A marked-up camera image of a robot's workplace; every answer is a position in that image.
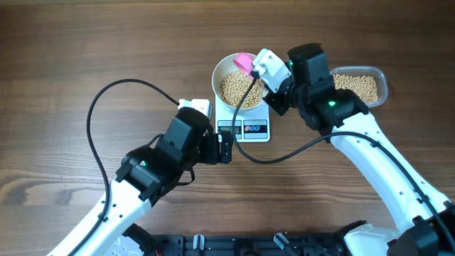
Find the plastic container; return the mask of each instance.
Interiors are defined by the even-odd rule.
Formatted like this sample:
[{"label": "plastic container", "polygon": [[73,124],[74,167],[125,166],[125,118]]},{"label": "plastic container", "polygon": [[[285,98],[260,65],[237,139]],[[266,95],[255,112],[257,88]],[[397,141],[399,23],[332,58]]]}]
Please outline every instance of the plastic container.
[{"label": "plastic container", "polygon": [[374,102],[366,102],[369,107],[377,107],[385,102],[388,96],[387,81],[384,73],[379,68],[370,66],[346,66],[332,69],[331,75],[350,75],[350,76],[370,76],[375,79],[378,88],[378,100]]},{"label": "plastic container", "polygon": [[[251,53],[248,53],[248,54],[250,54],[253,58],[256,58],[256,55],[251,54]],[[223,102],[223,100],[221,99],[221,91],[220,91],[220,89],[221,89],[221,82],[226,77],[226,75],[229,74],[229,73],[232,73],[232,72],[235,72],[235,71],[239,70],[239,68],[237,68],[237,66],[233,62],[234,58],[237,57],[238,55],[239,55],[239,53],[234,53],[232,55],[229,55],[226,58],[223,58],[218,63],[218,65],[216,65],[216,67],[215,67],[215,69],[213,71],[213,74],[212,74],[213,92],[215,93],[216,97],[219,99],[219,102],[221,102],[223,107],[226,108],[227,110],[229,110],[231,113],[233,113],[235,111],[235,107]],[[262,96],[265,97],[266,94],[267,94],[267,91],[265,90],[264,85],[262,85]],[[248,107],[248,108],[241,107],[239,109],[239,114],[255,110],[261,104],[265,104],[263,100],[261,100],[261,102],[258,105],[254,106],[254,107]]]}]

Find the wooden table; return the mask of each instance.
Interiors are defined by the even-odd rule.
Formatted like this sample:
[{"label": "wooden table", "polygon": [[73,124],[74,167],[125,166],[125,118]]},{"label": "wooden table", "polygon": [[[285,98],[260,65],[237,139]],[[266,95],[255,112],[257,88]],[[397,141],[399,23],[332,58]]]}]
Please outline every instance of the wooden table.
[{"label": "wooden table", "polygon": [[[103,193],[85,134],[88,107],[121,78],[176,99],[214,100],[215,65],[239,51],[322,43],[331,68],[373,65],[388,81],[372,109],[388,138],[455,198],[455,22],[446,1],[172,1],[0,8],[0,255],[51,251]],[[92,134],[110,179],[122,157],[166,128],[176,107],[141,85],[109,90]],[[244,148],[282,156],[319,134],[291,110],[272,139]],[[344,155],[318,144],[269,166],[233,150],[228,165],[162,198],[139,224],[152,234],[334,231],[369,220],[392,227],[384,203]]]}]

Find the pink scoop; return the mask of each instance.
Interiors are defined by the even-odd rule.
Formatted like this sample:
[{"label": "pink scoop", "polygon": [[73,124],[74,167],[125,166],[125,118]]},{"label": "pink scoop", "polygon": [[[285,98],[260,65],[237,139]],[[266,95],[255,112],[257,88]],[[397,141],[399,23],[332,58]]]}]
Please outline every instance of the pink scoop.
[{"label": "pink scoop", "polygon": [[233,63],[237,68],[239,68],[243,73],[248,75],[250,79],[253,77],[250,75],[253,70],[253,60],[254,58],[248,53],[239,53],[237,57],[234,58]]}]

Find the bowl of beans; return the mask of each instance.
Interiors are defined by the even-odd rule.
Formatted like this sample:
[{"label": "bowl of beans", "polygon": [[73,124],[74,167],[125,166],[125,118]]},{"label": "bowl of beans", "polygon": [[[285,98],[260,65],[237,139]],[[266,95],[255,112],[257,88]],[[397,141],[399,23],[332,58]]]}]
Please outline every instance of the bowl of beans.
[{"label": "bowl of beans", "polygon": [[[234,53],[222,59],[216,65],[212,74],[212,88],[216,97],[222,102],[223,107],[232,113],[240,104],[243,95],[251,85],[252,78],[244,74],[234,64],[234,58],[239,53]],[[263,104],[262,97],[267,94],[261,80],[256,81],[248,97],[239,109],[239,114],[249,112]]]},{"label": "bowl of beans", "polygon": [[347,66],[332,69],[336,89],[349,89],[369,107],[385,102],[388,95],[384,73],[370,66]]}]

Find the white scale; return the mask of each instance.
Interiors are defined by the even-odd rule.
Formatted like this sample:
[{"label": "white scale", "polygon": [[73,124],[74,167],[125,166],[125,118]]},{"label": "white scale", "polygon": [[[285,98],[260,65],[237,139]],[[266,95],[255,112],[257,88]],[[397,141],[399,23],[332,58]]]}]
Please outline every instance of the white scale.
[{"label": "white scale", "polygon": [[[234,113],[223,107],[215,97],[216,131],[230,131]],[[237,114],[235,118],[235,137],[238,142],[268,142],[270,139],[269,106],[262,103],[247,113]]]}]

